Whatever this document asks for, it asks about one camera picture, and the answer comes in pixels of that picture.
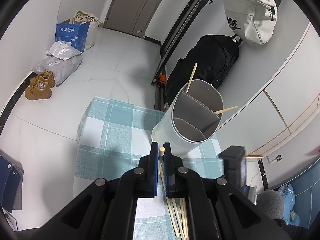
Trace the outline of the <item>bamboo chopstick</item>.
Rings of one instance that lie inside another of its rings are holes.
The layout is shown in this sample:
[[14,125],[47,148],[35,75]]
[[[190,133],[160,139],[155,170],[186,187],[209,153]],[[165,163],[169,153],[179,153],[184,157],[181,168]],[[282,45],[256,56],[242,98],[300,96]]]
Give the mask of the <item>bamboo chopstick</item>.
[[180,198],[180,207],[181,207],[183,233],[184,233],[185,239],[188,239],[187,211],[186,211],[184,198]]
[[186,86],[186,88],[185,88],[185,93],[186,93],[186,94],[189,92],[189,88],[190,88],[190,86],[191,86],[191,83],[192,83],[194,74],[195,74],[195,72],[196,72],[196,68],[197,68],[197,63],[194,64],[194,67],[193,67],[193,70],[192,70],[192,72],[191,72],[189,81],[188,81],[187,86]]
[[178,208],[177,208],[175,199],[172,199],[172,203],[173,203],[174,212],[175,212],[175,216],[176,216],[177,223],[178,223],[178,228],[179,228],[179,232],[180,232],[180,237],[181,237],[181,239],[185,240],[185,235],[184,235],[184,231],[183,231],[183,226],[182,226],[181,219],[180,219],[180,217],[179,217]]
[[159,158],[158,158],[158,161],[159,161],[158,174],[162,182],[164,182],[163,167],[162,167],[164,154],[165,154],[165,147],[162,146],[159,148]]
[[171,201],[170,201],[170,199],[169,199],[168,197],[166,198],[166,201],[167,201],[167,206],[168,206],[168,210],[169,210],[169,215],[170,215],[170,219],[171,219],[171,223],[172,223],[172,227],[173,227],[175,236],[176,236],[176,237],[179,237],[179,236],[180,236],[180,233],[179,233],[178,227],[177,227],[177,225],[176,225],[176,221],[175,221],[175,217],[174,217],[174,210],[173,210]]
[[238,106],[233,106],[233,107],[229,107],[229,108],[224,108],[224,109],[219,110],[219,111],[215,111],[214,113],[219,115],[219,114],[222,114],[222,113],[225,113],[225,112],[237,109],[237,108],[238,108]]

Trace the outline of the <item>grey white utensil holder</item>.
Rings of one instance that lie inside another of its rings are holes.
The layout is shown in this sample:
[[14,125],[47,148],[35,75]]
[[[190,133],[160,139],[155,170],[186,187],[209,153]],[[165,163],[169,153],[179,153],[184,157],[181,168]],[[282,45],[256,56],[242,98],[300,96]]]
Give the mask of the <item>grey white utensil holder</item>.
[[203,80],[184,85],[163,118],[153,128],[151,139],[163,146],[168,142],[172,155],[185,158],[190,151],[209,140],[217,130],[224,108],[219,91]]

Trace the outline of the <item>teal white checked tablecloth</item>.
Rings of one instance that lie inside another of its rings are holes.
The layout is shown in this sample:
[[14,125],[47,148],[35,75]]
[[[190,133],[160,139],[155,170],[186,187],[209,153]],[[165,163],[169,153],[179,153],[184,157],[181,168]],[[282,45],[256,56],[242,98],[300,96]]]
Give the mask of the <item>teal white checked tablecloth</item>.
[[[151,131],[164,112],[112,99],[94,97],[77,131],[73,195],[80,194],[97,178],[112,180],[138,166],[151,149]],[[155,198],[140,198],[133,239],[176,239],[158,182]]]

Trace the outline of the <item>blue jordan shoebox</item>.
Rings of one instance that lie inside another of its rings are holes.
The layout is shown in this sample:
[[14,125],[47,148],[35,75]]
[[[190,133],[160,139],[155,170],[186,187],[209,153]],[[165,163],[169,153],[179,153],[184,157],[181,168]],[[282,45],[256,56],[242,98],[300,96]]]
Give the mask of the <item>blue jordan shoebox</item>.
[[24,170],[1,155],[1,206],[12,213],[22,209]]

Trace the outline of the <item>black backpack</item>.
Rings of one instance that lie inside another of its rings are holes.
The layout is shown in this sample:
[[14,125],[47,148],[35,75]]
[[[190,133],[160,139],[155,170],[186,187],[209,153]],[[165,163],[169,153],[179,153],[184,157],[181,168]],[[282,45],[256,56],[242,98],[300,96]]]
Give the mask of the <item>black backpack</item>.
[[205,35],[187,53],[179,59],[170,73],[166,84],[165,97],[170,105],[180,89],[188,83],[195,65],[193,78],[206,81],[218,88],[239,57],[242,39],[237,35]]

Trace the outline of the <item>white nike bag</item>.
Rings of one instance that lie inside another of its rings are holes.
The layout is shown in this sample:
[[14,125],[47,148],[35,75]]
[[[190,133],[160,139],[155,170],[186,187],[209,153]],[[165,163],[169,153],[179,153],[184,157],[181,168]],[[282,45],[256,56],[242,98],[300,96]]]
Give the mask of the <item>white nike bag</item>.
[[232,31],[252,46],[266,44],[277,23],[276,0],[223,0]]

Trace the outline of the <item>brown shoe pair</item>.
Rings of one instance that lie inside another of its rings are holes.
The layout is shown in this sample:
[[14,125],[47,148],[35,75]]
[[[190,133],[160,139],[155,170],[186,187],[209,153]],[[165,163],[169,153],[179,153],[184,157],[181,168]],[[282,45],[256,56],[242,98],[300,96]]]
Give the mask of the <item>brown shoe pair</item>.
[[49,99],[52,96],[52,88],[54,86],[55,81],[52,72],[45,70],[36,77],[31,78],[24,94],[30,101]]

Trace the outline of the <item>grey plastic parcel bag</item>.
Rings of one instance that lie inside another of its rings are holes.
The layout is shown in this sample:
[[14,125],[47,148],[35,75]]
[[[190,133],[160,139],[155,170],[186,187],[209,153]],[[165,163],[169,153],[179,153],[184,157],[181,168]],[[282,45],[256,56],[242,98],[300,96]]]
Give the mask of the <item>grey plastic parcel bag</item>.
[[52,72],[55,84],[60,86],[68,77],[70,77],[82,63],[82,55],[78,55],[63,61],[53,56],[46,56],[39,63],[36,63],[32,71],[40,74],[45,70]]

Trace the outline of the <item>black coat rack pole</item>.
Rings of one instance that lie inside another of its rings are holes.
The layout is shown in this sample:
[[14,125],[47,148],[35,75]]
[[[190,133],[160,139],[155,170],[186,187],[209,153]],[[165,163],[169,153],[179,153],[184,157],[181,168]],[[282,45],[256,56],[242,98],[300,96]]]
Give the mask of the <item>black coat rack pole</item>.
[[197,15],[206,5],[213,3],[213,1],[214,0],[189,0],[161,46],[161,60],[158,64],[157,71],[152,78],[152,85],[156,83],[159,75],[164,72],[165,65]]

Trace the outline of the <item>white plastic parcel bag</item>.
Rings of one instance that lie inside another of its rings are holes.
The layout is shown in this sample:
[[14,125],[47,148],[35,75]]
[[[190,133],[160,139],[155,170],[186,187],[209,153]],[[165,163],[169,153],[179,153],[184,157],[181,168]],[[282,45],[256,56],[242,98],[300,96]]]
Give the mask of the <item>white plastic parcel bag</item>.
[[81,52],[74,48],[70,42],[57,41],[46,51],[46,54],[67,61],[73,57],[79,56]]

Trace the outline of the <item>blue cardboard box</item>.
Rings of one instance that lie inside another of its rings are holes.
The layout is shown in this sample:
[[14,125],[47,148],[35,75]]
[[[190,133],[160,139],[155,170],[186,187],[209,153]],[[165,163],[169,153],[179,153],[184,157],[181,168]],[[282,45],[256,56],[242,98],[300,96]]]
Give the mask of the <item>blue cardboard box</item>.
[[83,52],[85,50],[86,36],[89,23],[69,24],[59,23],[56,26],[55,42],[70,42],[74,48]]

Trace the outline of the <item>brown door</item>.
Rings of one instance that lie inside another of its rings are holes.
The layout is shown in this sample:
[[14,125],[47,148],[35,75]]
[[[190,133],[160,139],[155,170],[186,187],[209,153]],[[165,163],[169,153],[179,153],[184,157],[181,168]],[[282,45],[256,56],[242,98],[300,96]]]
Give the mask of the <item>brown door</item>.
[[103,27],[143,38],[162,0],[112,0]]

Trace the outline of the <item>beige tote bag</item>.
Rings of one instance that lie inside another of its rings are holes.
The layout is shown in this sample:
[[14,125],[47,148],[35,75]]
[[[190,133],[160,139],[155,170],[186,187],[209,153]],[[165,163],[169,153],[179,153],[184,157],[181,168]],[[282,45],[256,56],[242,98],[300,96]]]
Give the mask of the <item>beige tote bag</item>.
[[85,43],[85,50],[88,50],[89,48],[94,46],[98,27],[102,23],[99,21],[99,18],[97,18],[92,13],[85,12],[82,10],[77,11],[73,17],[73,24],[85,23],[89,23]]

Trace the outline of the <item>wall power socket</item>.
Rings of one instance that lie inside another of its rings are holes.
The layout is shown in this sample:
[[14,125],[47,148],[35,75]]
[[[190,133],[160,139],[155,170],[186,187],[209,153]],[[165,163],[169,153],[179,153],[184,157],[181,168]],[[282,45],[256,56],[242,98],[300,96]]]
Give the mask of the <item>wall power socket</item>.
[[282,157],[280,154],[278,156],[276,156],[276,161],[281,161],[281,159],[282,159]]

